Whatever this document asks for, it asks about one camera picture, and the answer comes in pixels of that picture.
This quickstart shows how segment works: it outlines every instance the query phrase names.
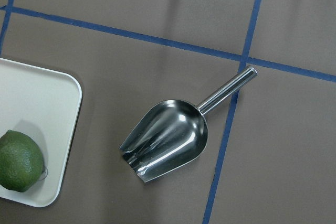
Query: stainless steel scoop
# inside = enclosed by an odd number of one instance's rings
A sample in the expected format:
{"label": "stainless steel scoop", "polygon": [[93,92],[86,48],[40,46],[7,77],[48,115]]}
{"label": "stainless steel scoop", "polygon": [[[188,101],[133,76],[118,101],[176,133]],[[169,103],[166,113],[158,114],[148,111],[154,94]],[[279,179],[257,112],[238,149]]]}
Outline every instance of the stainless steel scoop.
{"label": "stainless steel scoop", "polygon": [[198,106],[167,100],[154,106],[120,146],[123,158],[148,182],[197,158],[206,146],[204,115],[257,75],[246,67]]}

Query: white tray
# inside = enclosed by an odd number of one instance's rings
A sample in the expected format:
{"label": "white tray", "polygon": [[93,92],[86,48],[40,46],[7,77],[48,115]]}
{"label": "white tray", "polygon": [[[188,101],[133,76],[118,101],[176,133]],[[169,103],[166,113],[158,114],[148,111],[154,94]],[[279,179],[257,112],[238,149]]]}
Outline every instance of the white tray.
{"label": "white tray", "polygon": [[0,58],[0,136],[7,130],[30,136],[41,148],[48,176],[28,191],[0,186],[0,197],[45,207],[58,196],[82,90],[72,76]]}

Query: scoop handle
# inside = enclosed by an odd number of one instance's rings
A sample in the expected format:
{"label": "scoop handle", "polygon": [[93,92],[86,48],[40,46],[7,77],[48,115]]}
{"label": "scoop handle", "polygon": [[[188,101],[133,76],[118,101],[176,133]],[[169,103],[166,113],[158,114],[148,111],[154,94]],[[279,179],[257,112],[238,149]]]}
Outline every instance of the scoop handle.
{"label": "scoop handle", "polygon": [[198,109],[205,115],[257,75],[257,71],[252,66],[247,66],[242,72],[232,77],[232,79],[201,102],[197,106]]}

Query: metal scoop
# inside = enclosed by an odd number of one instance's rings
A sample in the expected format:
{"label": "metal scoop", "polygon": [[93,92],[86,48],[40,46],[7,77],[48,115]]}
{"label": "metal scoop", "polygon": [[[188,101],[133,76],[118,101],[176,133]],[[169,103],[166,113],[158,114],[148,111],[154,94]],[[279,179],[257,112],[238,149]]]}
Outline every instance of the metal scoop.
{"label": "metal scoop", "polygon": [[154,106],[120,146],[123,158],[148,182],[197,158],[206,146],[204,115],[257,75],[246,67],[198,106],[167,100]]}

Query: tiled floor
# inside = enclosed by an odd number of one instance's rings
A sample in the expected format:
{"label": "tiled floor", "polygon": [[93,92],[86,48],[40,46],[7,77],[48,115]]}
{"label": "tiled floor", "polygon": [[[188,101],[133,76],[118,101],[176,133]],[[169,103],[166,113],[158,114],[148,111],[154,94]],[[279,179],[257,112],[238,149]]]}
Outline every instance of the tiled floor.
{"label": "tiled floor", "polygon": [[[57,200],[0,199],[0,223],[336,221],[336,0],[12,1],[2,57],[73,75],[83,101]],[[118,147],[150,107],[246,62],[259,76],[207,116],[201,156],[139,180]]]}

